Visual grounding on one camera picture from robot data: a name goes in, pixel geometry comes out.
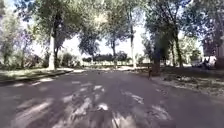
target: grass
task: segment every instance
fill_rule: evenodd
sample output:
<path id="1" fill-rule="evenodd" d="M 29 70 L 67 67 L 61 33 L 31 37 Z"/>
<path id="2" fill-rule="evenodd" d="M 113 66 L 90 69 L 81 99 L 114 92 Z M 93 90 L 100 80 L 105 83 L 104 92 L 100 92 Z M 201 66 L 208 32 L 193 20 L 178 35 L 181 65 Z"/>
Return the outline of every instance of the grass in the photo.
<path id="1" fill-rule="evenodd" d="M 135 72 L 148 76 L 148 69 Z M 176 87 L 201 91 L 213 96 L 224 96 L 224 71 L 203 70 L 195 68 L 161 68 L 161 77 L 164 81 L 173 81 Z"/>
<path id="2" fill-rule="evenodd" d="M 65 69 L 58 69 L 55 71 L 47 69 L 27 69 L 27 70 L 15 70 L 15 71 L 0 71 L 0 81 L 18 80 L 26 78 L 41 77 L 56 73 L 63 73 Z"/>

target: sunlight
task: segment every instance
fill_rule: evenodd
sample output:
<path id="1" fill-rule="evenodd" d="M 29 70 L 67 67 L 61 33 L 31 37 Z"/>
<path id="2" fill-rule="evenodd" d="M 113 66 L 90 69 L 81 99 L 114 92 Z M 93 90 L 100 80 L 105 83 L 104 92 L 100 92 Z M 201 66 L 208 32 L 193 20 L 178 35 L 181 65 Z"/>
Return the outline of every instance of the sunlight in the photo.
<path id="1" fill-rule="evenodd" d="M 134 119 L 132 116 L 123 117 L 120 113 L 113 113 L 112 122 L 114 124 L 114 128 L 137 128 Z"/>
<path id="2" fill-rule="evenodd" d="M 126 96 L 132 97 L 135 101 L 137 101 L 139 104 L 144 104 L 143 98 L 137 95 L 132 94 L 131 92 L 124 92 L 123 93 Z"/>
<path id="3" fill-rule="evenodd" d="M 102 88 L 101 85 L 96 85 L 96 86 L 94 87 L 94 91 L 99 90 L 99 89 L 101 89 L 101 88 Z"/>
<path id="4" fill-rule="evenodd" d="M 20 104 L 17 108 L 18 109 L 23 109 L 23 108 L 30 107 L 35 101 L 36 101 L 35 99 L 28 100 L 28 101 Z"/>
<path id="5" fill-rule="evenodd" d="M 84 72 L 85 70 L 73 70 L 74 73 L 82 73 Z"/>
<path id="6" fill-rule="evenodd" d="M 68 103 L 68 102 L 72 101 L 72 95 L 63 97 L 63 98 L 62 98 L 62 101 L 63 101 L 64 103 Z"/>
<path id="7" fill-rule="evenodd" d="M 52 99 L 47 99 L 45 102 L 35 105 L 16 115 L 11 122 L 13 128 L 26 128 L 33 121 L 41 118 L 47 113 L 46 108 L 52 104 Z"/>
<path id="8" fill-rule="evenodd" d="M 24 83 L 17 83 L 13 85 L 13 87 L 21 87 L 21 86 L 24 86 Z"/>
<path id="9" fill-rule="evenodd" d="M 53 81 L 54 79 L 52 79 L 52 78 L 42 78 L 42 79 L 40 79 L 39 81 L 40 82 L 50 82 L 50 81 Z"/>
<path id="10" fill-rule="evenodd" d="M 33 83 L 33 84 L 31 84 L 31 86 L 37 86 L 37 85 L 39 85 L 39 84 L 41 84 L 42 82 L 36 82 L 36 83 Z"/>
<path id="11" fill-rule="evenodd" d="M 100 110 L 100 109 L 105 110 L 105 111 L 109 110 L 108 105 L 105 104 L 105 103 L 100 103 L 100 104 L 97 106 L 97 108 L 98 108 L 98 110 Z"/>
<path id="12" fill-rule="evenodd" d="M 171 116 L 166 112 L 165 109 L 160 106 L 153 105 L 152 106 L 154 115 L 160 120 L 171 120 Z"/>

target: asphalt road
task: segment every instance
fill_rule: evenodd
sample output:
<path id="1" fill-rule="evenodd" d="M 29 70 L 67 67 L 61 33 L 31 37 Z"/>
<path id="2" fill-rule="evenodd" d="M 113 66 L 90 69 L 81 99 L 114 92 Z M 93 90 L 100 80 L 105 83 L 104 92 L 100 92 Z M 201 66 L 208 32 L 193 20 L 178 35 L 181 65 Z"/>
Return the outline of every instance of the asphalt road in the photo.
<path id="1" fill-rule="evenodd" d="M 224 128 L 224 100 L 85 71 L 0 87 L 0 128 Z"/>

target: green foliage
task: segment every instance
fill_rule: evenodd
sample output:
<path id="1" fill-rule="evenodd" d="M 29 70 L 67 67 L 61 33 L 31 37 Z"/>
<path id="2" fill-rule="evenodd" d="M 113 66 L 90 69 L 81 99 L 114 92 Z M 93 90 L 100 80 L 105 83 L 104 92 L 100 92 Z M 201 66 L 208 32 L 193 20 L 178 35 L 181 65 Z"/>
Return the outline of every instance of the green foliage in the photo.
<path id="1" fill-rule="evenodd" d="M 61 60 L 61 66 L 63 67 L 71 67 L 72 66 L 72 60 L 73 56 L 70 53 L 64 53 L 62 60 Z"/>
<path id="2" fill-rule="evenodd" d="M 127 58 L 128 58 L 128 55 L 123 52 L 123 51 L 120 51 L 117 53 L 117 60 L 118 61 L 127 61 Z"/>
<path id="3" fill-rule="evenodd" d="M 196 49 L 196 50 L 192 51 L 192 55 L 191 55 L 190 59 L 191 59 L 191 61 L 195 61 L 195 60 L 199 60 L 200 57 L 201 57 L 201 52 L 198 49 Z"/>
<path id="4" fill-rule="evenodd" d="M 43 68 L 47 68 L 49 65 L 49 57 L 50 57 L 50 53 L 45 53 L 44 55 L 44 59 L 43 59 L 43 63 L 42 63 L 42 67 Z"/>
<path id="5" fill-rule="evenodd" d="M 1 21 L 0 52 L 3 57 L 4 65 L 9 65 L 9 57 L 13 54 L 15 39 L 19 29 L 19 20 L 15 15 L 7 12 Z"/>
<path id="6" fill-rule="evenodd" d="M 2 18 L 2 16 L 5 14 L 4 8 L 4 0 L 0 0 L 0 18 Z"/>

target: tree trunk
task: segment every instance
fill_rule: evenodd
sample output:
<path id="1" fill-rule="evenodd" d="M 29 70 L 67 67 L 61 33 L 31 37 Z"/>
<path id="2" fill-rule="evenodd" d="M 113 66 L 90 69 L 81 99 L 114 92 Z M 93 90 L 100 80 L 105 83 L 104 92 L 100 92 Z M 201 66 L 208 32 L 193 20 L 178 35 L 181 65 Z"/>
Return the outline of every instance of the tree trunk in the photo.
<path id="1" fill-rule="evenodd" d="M 151 75 L 153 75 L 153 76 L 159 76 L 160 75 L 160 60 L 157 60 L 157 59 L 154 60 Z"/>
<path id="2" fill-rule="evenodd" d="M 176 67 L 176 62 L 175 62 L 175 54 L 174 54 L 174 44 L 171 44 L 171 54 L 172 54 L 172 63 L 173 67 Z"/>
<path id="3" fill-rule="evenodd" d="M 60 62 L 59 62 L 59 60 L 58 60 L 58 48 L 55 48 L 54 52 L 55 52 L 55 53 L 54 53 L 54 54 L 55 54 L 55 57 L 54 57 L 55 67 L 56 67 L 56 68 L 59 68 Z"/>
<path id="4" fill-rule="evenodd" d="M 182 60 L 182 55 L 181 55 L 180 46 L 179 46 L 179 42 L 178 42 L 178 37 L 176 37 L 175 43 L 176 43 L 176 50 L 177 50 L 179 66 L 183 67 L 183 60 Z"/>
<path id="5" fill-rule="evenodd" d="M 114 67 L 117 68 L 117 55 L 115 49 L 115 42 L 112 42 L 113 56 L 114 56 Z"/>
<path id="6" fill-rule="evenodd" d="M 134 30 L 133 26 L 131 25 L 131 56 L 132 56 L 132 63 L 133 68 L 136 68 L 136 59 L 135 59 L 135 52 L 134 52 Z"/>
<path id="7" fill-rule="evenodd" d="M 51 34 L 51 39 L 50 39 L 50 57 L 49 57 L 49 66 L 48 66 L 48 69 L 49 70 L 55 70 L 56 67 L 55 67 L 55 34 L 54 32 L 56 30 L 53 30 L 55 28 L 52 28 L 52 34 Z"/>
<path id="8" fill-rule="evenodd" d="M 8 56 L 7 55 L 3 55 L 3 63 L 5 66 L 8 66 Z"/>
<path id="9" fill-rule="evenodd" d="M 24 68 L 24 53 L 22 53 L 22 58 L 21 58 L 21 68 Z"/>

